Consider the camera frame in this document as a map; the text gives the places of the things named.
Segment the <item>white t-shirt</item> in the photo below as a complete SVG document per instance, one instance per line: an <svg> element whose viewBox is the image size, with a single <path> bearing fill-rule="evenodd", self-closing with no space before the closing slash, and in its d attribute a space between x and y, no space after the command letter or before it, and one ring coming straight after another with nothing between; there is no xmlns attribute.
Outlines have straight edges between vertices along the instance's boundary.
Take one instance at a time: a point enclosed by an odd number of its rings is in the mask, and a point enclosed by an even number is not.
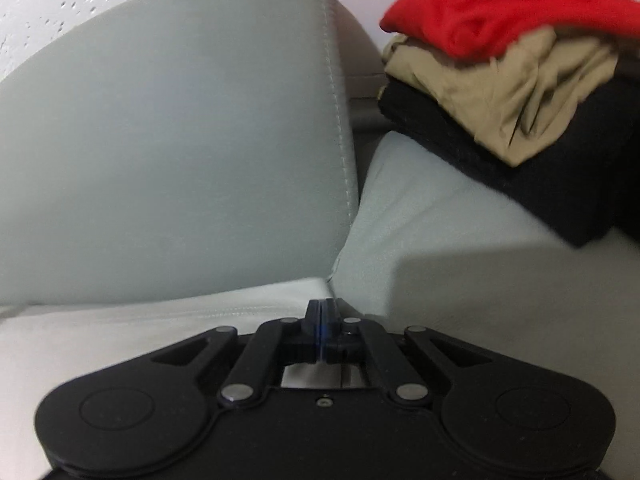
<svg viewBox="0 0 640 480"><path fill-rule="evenodd" d="M58 385L218 326L250 334L274 318L300 318L310 300L332 295L326 281L306 278L150 304L3 308L2 478L40 479L49 472L34 416Z"/></svg>

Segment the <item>grey sofa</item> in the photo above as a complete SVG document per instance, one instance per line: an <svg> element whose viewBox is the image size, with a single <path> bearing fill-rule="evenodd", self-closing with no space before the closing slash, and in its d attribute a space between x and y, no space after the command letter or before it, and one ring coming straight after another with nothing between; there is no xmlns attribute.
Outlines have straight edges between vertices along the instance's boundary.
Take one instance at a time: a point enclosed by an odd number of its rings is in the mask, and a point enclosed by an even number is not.
<svg viewBox="0 0 640 480"><path fill-rule="evenodd" d="M132 0L1 85L1 310L321 278L424 324L639 387L639 253L574 252L389 132L356 175L336 0Z"/></svg>

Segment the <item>tan folded garment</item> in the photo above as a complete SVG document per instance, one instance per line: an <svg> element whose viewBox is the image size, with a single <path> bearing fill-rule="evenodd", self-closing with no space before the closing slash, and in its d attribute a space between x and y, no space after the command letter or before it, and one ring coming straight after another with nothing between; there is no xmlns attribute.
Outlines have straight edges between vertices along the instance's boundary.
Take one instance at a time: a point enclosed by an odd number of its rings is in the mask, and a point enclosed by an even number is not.
<svg viewBox="0 0 640 480"><path fill-rule="evenodd" d="M521 165L559 140L578 106L612 79L620 45L611 38L544 26L486 62L456 61L397 35L385 73L432 98L492 154Z"/></svg>

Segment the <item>black folded garment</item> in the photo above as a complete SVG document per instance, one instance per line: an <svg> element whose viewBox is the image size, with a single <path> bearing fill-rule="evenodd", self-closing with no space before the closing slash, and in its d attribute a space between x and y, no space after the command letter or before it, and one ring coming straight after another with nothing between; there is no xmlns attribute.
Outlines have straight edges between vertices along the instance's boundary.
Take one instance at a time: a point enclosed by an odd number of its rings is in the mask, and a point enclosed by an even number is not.
<svg viewBox="0 0 640 480"><path fill-rule="evenodd" d="M562 136L516 167L476 143L434 98L391 79L378 108L462 174L509 196L575 247L616 229L639 238L639 62L626 56Z"/></svg>

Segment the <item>red folded garment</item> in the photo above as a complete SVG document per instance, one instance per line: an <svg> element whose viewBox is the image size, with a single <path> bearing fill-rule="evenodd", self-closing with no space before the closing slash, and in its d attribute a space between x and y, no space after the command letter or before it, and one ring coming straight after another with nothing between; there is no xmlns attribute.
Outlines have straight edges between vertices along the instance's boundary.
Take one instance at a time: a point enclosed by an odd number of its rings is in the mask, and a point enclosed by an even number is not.
<svg viewBox="0 0 640 480"><path fill-rule="evenodd" d="M462 61L498 58L542 26L639 38L638 0L396 0L380 27Z"/></svg>

